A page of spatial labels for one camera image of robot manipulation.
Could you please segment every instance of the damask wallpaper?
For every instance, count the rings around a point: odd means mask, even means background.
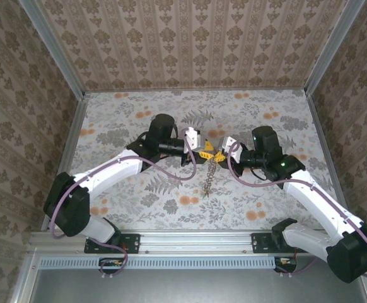
[[[0,302],[14,287],[76,101],[17,1],[0,0]]]
[[[303,87],[346,0],[38,0],[86,91]]]
[[[71,172],[84,172],[116,156],[159,113],[173,116],[179,130],[200,129],[215,147],[221,137],[232,135],[253,148],[252,129],[270,125],[284,152],[298,157],[334,195],[303,90],[92,93]],[[192,165],[181,168],[175,157],[159,164],[176,175],[192,172]],[[270,229],[288,217],[319,228],[310,213],[277,186],[242,186],[220,166],[205,196],[202,186],[208,169],[208,163],[199,165],[187,182],[148,169],[99,195],[91,202],[91,213],[121,229]],[[244,179],[261,182],[249,170]]]
[[[367,219],[367,1],[313,99],[346,200]]]

